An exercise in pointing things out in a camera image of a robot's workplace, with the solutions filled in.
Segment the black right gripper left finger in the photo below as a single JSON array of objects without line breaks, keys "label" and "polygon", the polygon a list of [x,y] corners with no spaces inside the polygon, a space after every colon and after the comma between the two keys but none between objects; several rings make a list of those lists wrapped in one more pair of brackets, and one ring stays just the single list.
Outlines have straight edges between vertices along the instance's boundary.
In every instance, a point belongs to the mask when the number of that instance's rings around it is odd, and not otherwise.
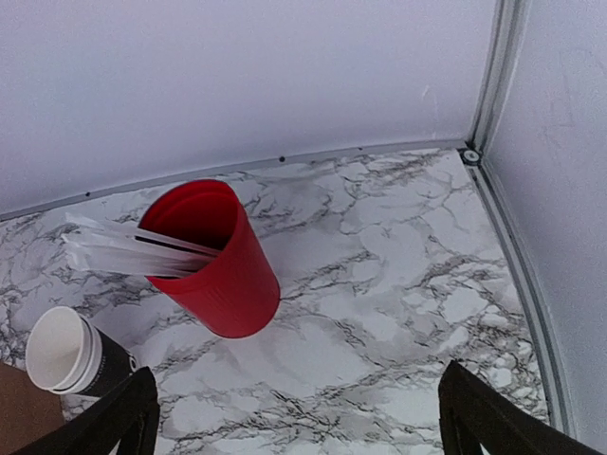
[{"label": "black right gripper left finger", "polygon": [[156,380],[148,367],[118,384],[23,454],[153,454],[159,424]]}]

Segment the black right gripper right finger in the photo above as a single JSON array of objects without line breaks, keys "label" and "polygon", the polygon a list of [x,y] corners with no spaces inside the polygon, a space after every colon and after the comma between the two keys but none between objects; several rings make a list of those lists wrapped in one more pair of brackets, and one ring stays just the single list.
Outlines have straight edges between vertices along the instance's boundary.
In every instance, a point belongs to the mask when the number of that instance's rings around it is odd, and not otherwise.
[{"label": "black right gripper right finger", "polygon": [[455,361],[442,374],[438,395],[446,454],[599,454],[518,409]]}]

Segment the brown paper bag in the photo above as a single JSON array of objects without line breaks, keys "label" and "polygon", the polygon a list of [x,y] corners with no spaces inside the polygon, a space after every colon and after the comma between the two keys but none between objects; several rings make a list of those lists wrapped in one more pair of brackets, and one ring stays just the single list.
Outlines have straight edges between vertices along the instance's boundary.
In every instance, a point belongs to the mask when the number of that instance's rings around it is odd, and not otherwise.
[{"label": "brown paper bag", "polygon": [[1,363],[1,453],[10,454],[64,424],[58,395],[37,388],[28,374]]}]

